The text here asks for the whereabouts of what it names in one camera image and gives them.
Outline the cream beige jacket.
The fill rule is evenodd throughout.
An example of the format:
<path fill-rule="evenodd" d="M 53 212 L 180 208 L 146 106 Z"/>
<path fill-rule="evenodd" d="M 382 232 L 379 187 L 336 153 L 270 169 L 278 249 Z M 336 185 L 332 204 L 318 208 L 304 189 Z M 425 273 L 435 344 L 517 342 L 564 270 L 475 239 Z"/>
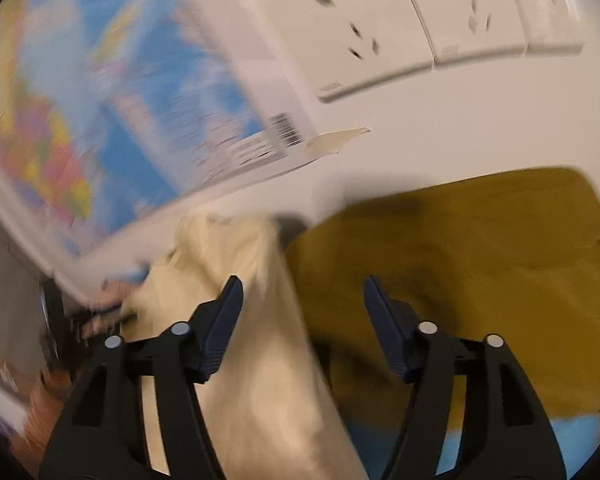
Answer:
<path fill-rule="evenodd" d="M 276 223 L 191 216 L 126 298 L 128 341 L 187 320 L 236 275 L 245 291 L 220 369 L 196 388 L 229 479 L 363 479 L 364 467 L 314 356 Z"/>

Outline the blue floral bed sheet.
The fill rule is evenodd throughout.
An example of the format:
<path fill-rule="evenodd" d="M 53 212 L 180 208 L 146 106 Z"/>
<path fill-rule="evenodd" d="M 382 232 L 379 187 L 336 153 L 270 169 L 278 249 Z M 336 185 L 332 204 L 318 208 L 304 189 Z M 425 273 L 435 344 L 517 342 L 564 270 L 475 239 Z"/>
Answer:
<path fill-rule="evenodd" d="M 600 414 L 552 418 L 550 424 L 562 453 L 566 478 L 571 479 L 600 445 Z M 381 479 L 401 440 L 401 427 L 379 427 L 355 419 L 347 420 L 346 427 L 366 474 L 371 479 Z M 462 455 L 476 458 L 485 448 L 486 430 L 480 422 L 472 422 L 467 429 L 449 428 L 437 474 L 444 474 L 457 463 L 463 463 Z"/>

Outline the olive mustard garment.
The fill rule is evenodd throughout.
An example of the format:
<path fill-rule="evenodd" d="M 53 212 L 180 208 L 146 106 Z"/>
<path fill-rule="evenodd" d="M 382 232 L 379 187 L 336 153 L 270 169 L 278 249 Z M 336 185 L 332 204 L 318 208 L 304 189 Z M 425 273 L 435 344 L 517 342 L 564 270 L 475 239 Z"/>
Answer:
<path fill-rule="evenodd" d="M 285 255 L 346 419 L 396 428 L 410 395 L 364 306 L 372 275 L 445 333 L 501 335 L 550 416 L 600 412 L 600 200 L 577 170 L 368 200 L 302 233 Z"/>

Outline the colourful wall map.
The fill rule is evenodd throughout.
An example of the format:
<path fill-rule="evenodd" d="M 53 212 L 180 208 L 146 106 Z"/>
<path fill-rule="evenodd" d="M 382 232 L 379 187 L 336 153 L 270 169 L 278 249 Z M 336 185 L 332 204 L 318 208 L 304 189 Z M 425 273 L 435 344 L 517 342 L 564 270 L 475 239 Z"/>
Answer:
<path fill-rule="evenodd" d="M 0 0 L 0 176 L 81 257 L 306 140 L 294 96 L 238 72 L 185 0 Z"/>

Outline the white wall switch plate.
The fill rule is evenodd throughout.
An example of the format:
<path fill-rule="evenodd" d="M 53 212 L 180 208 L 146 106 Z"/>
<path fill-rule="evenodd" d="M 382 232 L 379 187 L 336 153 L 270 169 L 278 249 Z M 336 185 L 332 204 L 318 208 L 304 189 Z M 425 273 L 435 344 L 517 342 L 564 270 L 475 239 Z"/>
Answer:
<path fill-rule="evenodd" d="M 573 0 L 515 0 L 529 53 L 579 54 L 585 44 Z"/>

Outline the white wall socket middle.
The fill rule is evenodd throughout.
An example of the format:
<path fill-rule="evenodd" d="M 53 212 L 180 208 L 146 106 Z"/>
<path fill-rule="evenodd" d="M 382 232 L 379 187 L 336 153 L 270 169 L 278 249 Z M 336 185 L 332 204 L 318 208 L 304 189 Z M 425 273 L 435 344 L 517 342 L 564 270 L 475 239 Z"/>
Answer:
<path fill-rule="evenodd" d="M 412 1 L 438 64 L 526 50 L 515 0 Z"/>

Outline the white wall socket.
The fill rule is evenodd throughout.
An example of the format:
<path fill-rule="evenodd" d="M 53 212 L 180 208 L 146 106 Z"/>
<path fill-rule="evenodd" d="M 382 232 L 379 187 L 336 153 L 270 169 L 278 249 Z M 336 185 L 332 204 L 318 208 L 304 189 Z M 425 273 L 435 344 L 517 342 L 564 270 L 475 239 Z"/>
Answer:
<path fill-rule="evenodd" d="M 438 64 L 526 50 L 515 0 L 412 1 Z"/>
<path fill-rule="evenodd" d="M 412 0 L 264 0 L 263 12 L 323 102 L 434 65 Z"/>

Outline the white wall socket left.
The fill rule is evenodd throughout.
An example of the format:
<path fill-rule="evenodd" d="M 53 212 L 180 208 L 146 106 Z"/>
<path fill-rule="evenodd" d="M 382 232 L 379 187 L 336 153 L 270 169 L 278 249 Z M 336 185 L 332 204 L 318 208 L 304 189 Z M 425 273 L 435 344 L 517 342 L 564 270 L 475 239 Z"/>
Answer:
<path fill-rule="evenodd" d="M 434 65 L 412 0 L 264 0 L 263 12 L 323 102 Z"/>

